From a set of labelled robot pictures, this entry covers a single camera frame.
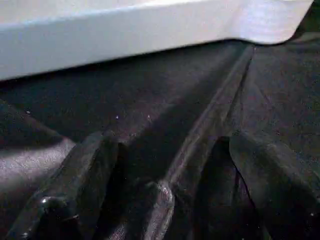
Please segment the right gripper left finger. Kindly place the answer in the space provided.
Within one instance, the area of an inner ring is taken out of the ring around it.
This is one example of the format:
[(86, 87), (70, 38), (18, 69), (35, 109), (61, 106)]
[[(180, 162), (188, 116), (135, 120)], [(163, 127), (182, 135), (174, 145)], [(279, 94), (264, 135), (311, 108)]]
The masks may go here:
[(91, 240), (118, 152), (111, 132), (92, 133), (76, 144), (29, 198), (4, 239)]

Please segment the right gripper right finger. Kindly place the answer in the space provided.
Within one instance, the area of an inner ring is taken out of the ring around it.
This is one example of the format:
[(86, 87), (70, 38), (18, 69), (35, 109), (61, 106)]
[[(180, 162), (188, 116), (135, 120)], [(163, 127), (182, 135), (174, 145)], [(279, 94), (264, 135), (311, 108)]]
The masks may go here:
[(235, 133), (229, 153), (274, 240), (320, 238), (320, 168), (267, 135)]

